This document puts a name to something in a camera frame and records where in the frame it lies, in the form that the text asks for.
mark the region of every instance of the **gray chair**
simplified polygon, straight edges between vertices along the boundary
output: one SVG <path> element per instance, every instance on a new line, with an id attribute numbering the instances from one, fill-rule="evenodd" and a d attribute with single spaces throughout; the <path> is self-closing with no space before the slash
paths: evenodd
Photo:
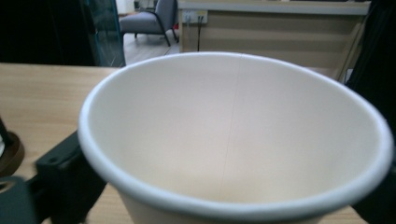
<path id="1" fill-rule="evenodd" d="M 177 23 L 177 0 L 159 0 L 155 11 L 141 11 L 134 15 L 129 15 L 120 19 L 121 36 L 133 33 L 137 34 L 164 35 L 170 47 L 166 31 L 172 30 L 175 40 L 177 36 L 173 26 Z"/>

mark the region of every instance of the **gray floor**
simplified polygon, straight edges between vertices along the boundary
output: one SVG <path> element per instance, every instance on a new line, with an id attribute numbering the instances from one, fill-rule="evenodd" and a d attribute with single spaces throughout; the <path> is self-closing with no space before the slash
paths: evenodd
<path id="1" fill-rule="evenodd" d="M 179 53 L 179 47 L 172 31 L 167 32 L 171 47 L 168 47 L 163 35 L 124 36 L 124 54 L 126 64 L 138 63 L 146 59 Z"/>

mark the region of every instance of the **power outlet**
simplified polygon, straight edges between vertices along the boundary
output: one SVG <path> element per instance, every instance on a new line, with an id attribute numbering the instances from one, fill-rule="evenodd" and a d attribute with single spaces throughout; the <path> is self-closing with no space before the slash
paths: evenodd
<path id="1" fill-rule="evenodd" d="M 202 23 L 207 23 L 207 10 L 184 9 L 182 11 L 183 23 L 198 23 L 202 17 Z"/>

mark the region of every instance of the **cup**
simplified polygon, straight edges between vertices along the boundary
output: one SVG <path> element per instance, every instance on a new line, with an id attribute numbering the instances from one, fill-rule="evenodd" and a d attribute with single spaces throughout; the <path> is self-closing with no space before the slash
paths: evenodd
<path id="1" fill-rule="evenodd" d="M 381 182 L 393 146 L 338 82 L 225 52 L 115 72 L 86 98 L 78 138 L 134 224 L 317 223 Z"/>

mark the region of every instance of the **wooden tabletop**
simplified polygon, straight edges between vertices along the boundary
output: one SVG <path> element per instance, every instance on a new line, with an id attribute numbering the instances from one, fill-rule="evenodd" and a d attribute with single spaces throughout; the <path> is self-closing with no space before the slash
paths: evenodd
<path id="1" fill-rule="evenodd" d="M 77 129 L 79 109 L 90 90 L 115 68 L 0 63 L 0 116 L 25 146 L 15 175 L 31 178 L 34 162 Z M 109 185 L 89 214 L 89 222 L 132 223 Z M 351 208 L 327 215 L 319 224 L 362 224 Z"/>

